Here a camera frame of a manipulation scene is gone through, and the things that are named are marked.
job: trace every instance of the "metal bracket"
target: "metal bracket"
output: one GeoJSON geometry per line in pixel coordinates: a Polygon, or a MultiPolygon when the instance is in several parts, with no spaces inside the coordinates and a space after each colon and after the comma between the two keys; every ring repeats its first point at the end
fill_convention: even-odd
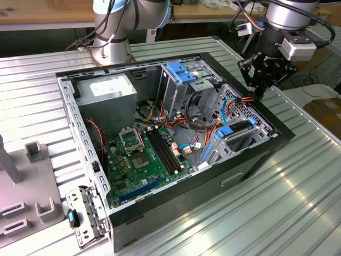
{"type": "Polygon", "coordinates": [[[79,219],[75,234],[81,249],[109,231],[107,215],[95,188],[77,187],[66,198],[69,208],[77,213],[79,219]]]}

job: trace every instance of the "white label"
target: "white label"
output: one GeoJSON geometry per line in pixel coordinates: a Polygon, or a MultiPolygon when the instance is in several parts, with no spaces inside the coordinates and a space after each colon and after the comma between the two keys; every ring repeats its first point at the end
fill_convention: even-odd
{"type": "Polygon", "coordinates": [[[112,80],[93,83],[90,85],[91,91],[95,97],[120,92],[129,88],[129,83],[124,76],[115,77],[112,80]]]}
{"type": "Polygon", "coordinates": [[[325,102],[325,104],[331,109],[337,108],[337,105],[334,102],[325,102]]]}
{"type": "Polygon", "coordinates": [[[198,165],[198,169],[201,170],[201,169],[203,169],[203,168],[205,168],[207,166],[208,166],[208,163],[207,162],[203,162],[202,164],[198,165]]]}

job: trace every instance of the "blue latch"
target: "blue latch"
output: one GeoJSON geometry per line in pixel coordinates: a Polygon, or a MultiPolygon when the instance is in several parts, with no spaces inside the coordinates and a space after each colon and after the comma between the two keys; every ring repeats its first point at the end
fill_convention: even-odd
{"type": "Polygon", "coordinates": [[[231,133],[233,133],[233,130],[229,126],[222,127],[217,131],[217,134],[220,138],[226,137],[231,133]]]}
{"type": "Polygon", "coordinates": [[[250,122],[250,124],[252,124],[252,127],[254,127],[257,124],[256,119],[254,119],[253,117],[249,118],[249,122],[250,122]]]}
{"type": "Polygon", "coordinates": [[[72,222],[74,220],[74,214],[69,212],[69,221],[72,222]]]}
{"type": "Polygon", "coordinates": [[[194,76],[187,71],[187,69],[181,65],[180,62],[169,62],[167,63],[168,70],[177,78],[180,84],[191,83],[197,80],[194,76]]]}

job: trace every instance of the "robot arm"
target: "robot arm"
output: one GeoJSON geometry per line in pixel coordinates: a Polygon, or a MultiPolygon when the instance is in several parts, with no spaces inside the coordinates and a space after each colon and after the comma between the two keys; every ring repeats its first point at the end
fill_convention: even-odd
{"type": "MultiPolygon", "coordinates": [[[[334,29],[310,14],[317,4],[316,0],[270,0],[267,20],[261,28],[255,53],[249,59],[238,62],[253,99],[262,99],[267,88],[277,86],[293,75],[297,67],[292,61],[309,61],[317,48],[334,40],[334,29]],[[330,40],[313,42],[308,37],[304,28],[310,18],[330,30],[330,40]]],[[[245,35],[249,28],[250,24],[240,25],[238,34],[245,35]]]]}
{"type": "Polygon", "coordinates": [[[96,39],[90,47],[98,65],[130,62],[133,57],[128,41],[129,30],[161,28],[171,16],[169,0],[94,0],[93,10],[95,26],[103,23],[98,28],[103,32],[96,32],[96,39]],[[113,7],[108,22],[103,22],[110,3],[113,7]]]}

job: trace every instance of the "wooden workbench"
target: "wooden workbench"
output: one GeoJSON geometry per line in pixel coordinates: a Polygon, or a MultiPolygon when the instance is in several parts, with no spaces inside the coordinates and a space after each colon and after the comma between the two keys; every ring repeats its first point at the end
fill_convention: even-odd
{"type": "MultiPolygon", "coordinates": [[[[0,31],[55,28],[93,27],[94,14],[88,10],[56,10],[50,0],[1,0],[0,9],[14,6],[8,17],[0,16],[0,31]]],[[[235,10],[229,7],[210,9],[203,4],[174,6],[176,23],[222,22],[229,21],[235,10]]],[[[331,12],[319,9],[320,16],[327,17],[331,12]]],[[[254,12],[253,16],[262,13],[254,12]]]]}

